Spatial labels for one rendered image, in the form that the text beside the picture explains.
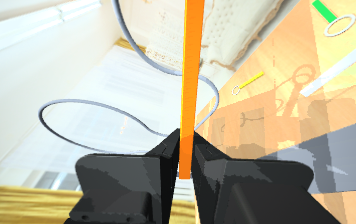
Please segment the white flat bar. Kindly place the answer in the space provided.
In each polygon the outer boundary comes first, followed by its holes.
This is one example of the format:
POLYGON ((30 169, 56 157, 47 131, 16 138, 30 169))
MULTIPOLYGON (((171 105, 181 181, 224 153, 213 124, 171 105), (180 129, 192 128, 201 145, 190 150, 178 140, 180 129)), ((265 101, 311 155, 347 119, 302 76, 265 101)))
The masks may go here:
POLYGON ((335 66, 332 66, 329 70, 327 70, 324 74, 318 77, 315 81, 313 81, 310 85, 304 88, 300 93, 305 97, 308 97, 320 87, 325 85, 334 77, 341 74, 343 71, 347 69, 350 65, 356 62, 356 48, 351 51, 348 55, 342 58, 335 66))

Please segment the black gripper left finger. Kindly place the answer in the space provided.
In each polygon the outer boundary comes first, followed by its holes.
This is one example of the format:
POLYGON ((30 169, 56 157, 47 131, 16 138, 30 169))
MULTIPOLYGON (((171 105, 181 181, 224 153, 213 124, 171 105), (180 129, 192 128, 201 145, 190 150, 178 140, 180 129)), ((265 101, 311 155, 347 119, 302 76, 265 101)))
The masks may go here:
POLYGON ((169 224, 179 164, 180 128, 144 155, 91 153, 77 160, 82 193, 88 189, 147 191, 153 222, 169 224))

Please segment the green rod with white loop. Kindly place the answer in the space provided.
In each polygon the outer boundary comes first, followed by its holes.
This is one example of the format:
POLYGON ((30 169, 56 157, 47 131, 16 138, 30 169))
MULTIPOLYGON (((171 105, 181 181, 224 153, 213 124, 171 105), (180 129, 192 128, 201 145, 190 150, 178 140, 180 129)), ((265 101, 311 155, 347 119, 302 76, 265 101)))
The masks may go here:
POLYGON ((355 23, 356 21, 356 16, 354 16, 353 14, 351 15, 344 15, 341 16, 339 18, 337 18, 330 10, 328 10, 319 0, 316 0, 314 3, 311 4, 314 8, 316 8, 323 16, 324 18, 330 23, 327 28, 325 29, 325 32, 323 32, 324 35, 332 37, 332 36, 336 36, 339 35, 341 33, 343 33, 344 31, 346 31, 347 29, 349 29, 349 27, 355 23), (336 21, 342 19, 342 18, 347 18, 349 17, 351 19, 350 24, 343 30, 341 30, 338 33, 335 34, 329 34, 328 33, 328 29, 330 28, 330 26, 332 24, 334 24, 336 21))

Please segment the orange handle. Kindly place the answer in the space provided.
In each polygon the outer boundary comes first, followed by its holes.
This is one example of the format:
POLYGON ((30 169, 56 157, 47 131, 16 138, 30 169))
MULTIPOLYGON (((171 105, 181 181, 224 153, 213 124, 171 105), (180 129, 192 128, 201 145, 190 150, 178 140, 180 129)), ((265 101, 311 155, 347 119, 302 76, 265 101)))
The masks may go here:
POLYGON ((185 0, 179 179, 190 179, 205 0, 185 0))

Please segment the white loop with yellow handle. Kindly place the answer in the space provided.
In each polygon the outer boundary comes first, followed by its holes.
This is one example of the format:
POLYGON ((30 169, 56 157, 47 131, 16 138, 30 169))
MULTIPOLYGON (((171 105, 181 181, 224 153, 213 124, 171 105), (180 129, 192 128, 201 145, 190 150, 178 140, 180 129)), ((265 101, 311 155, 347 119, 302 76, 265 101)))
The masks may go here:
MULTIPOLYGON (((240 85, 240 86, 235 86, 235 87, 239 87, 239 90, 236 94, 239 93, 240 89, 242 89, 243 87, 245 87, 246 85, 248 85, 249 83, 253 82, 254 80, 256 80, 257 78, 261 77, 262 75, 264 75, 263 72, 260 72, 259 74, 257 74, 256 76, 254 76, 253 78, 251 78, 250 80, 248 80, 247 82, 245 82, 244 84, 240 85)), ((235 87, 233 88, 233 90, 235 89, 235 87)), ((233 90, 232 90, 232 94, 233 95, 236 95, 233 93, 233 90)))

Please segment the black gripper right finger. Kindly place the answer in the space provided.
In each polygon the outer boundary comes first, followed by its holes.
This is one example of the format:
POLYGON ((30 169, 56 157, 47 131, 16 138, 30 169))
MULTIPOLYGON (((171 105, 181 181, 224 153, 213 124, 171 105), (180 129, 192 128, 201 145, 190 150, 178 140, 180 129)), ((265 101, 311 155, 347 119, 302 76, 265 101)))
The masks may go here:
POLYGON ((223 224, 235 183, 283 184, 308 191, 314 179, 312 168, 298 161, 231 158, 196 131, 191 174, 200 224, 223 224))

